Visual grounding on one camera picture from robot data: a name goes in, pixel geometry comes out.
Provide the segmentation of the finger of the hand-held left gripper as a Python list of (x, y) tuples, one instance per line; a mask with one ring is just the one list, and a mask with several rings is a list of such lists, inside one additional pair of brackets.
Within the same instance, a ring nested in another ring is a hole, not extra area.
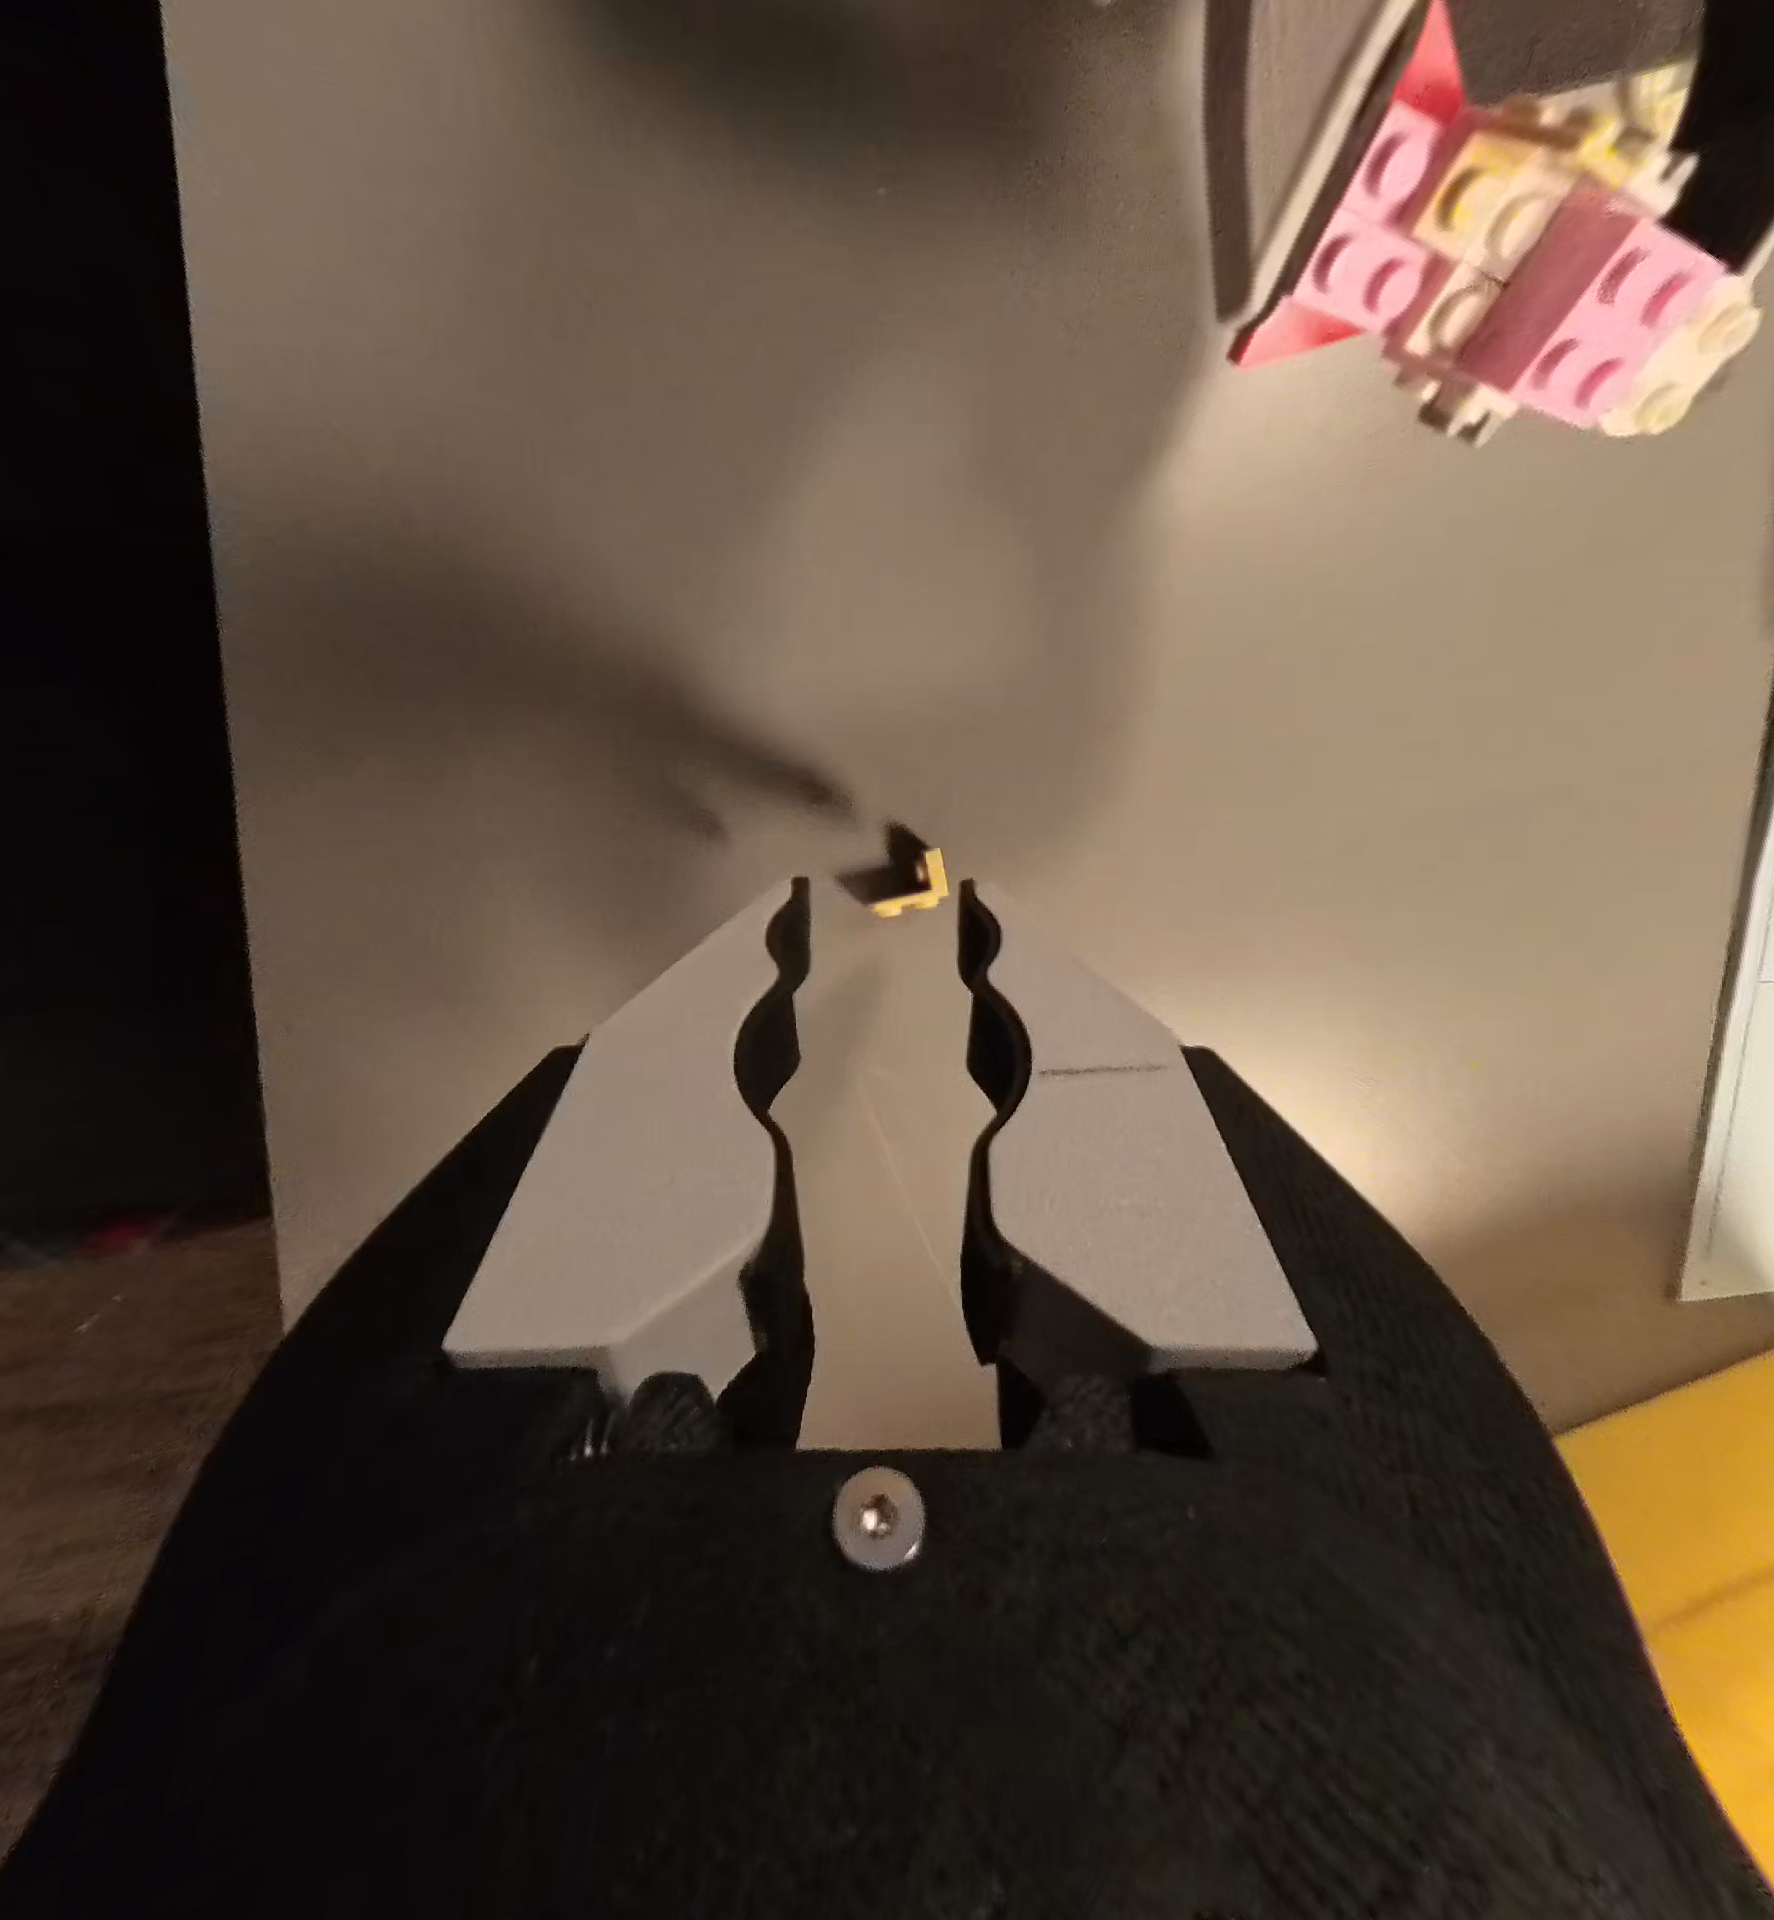
[(1707, 1), (1677, 147), (1692, 157), (1669, 227), (1740, 278), (1774, 251), (1774, 1)]
[(1208, 1), (1205, 188), (1221, 323), (1276, 299), (1300, 232), (1327, 205), (1359, 120), (1412, 55), (1420, 1)]

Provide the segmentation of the yellow box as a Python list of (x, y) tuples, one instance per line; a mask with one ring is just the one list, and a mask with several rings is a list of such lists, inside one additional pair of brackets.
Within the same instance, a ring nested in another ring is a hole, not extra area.
[(1774, 1349), (1557, 1448), (1671, 1712), (1774, 1889)]

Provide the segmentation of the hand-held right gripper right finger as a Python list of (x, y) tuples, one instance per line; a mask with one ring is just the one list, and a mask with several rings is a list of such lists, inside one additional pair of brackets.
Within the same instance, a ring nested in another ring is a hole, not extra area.
[(1179, 1386), (1316, 1362), (1283, 1259), (1191, 1071), (1138, 999), (979, 882), (959, 895), (972, 1146), (961, 1293), (999, 1446), (1066, 1411), (1188, 1451)]

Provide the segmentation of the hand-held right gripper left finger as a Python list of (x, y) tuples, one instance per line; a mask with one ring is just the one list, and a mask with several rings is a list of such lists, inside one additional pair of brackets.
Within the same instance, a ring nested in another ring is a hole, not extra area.
[(742, 1444), (794, 1448), (815, 1358), (795, 1162), (809, 884), (794, 877), (580, 1045), (445, 1358), (592, 1375), (611, 1409), (694, 1378)]

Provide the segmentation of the small yellow toy brick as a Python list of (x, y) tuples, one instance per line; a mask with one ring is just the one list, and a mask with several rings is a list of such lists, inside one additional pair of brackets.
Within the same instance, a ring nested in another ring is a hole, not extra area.
[(900, 820), (885, 821), (878, 849), (838, 869), (836, 884), (878, 920), (937, 909), (950, 893), (945, 853)]

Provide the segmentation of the pink and cream toy brick model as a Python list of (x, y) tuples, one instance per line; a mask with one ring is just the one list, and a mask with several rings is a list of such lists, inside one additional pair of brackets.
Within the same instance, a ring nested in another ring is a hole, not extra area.
[(1227, 357), (1373, 344), (1418, 417), (1661, 436), (1754, 344), (1755, 276), (1669, 224), (1692, 60), (1475, 104), (1448, 4), (1378, 4), (1315, 122)]

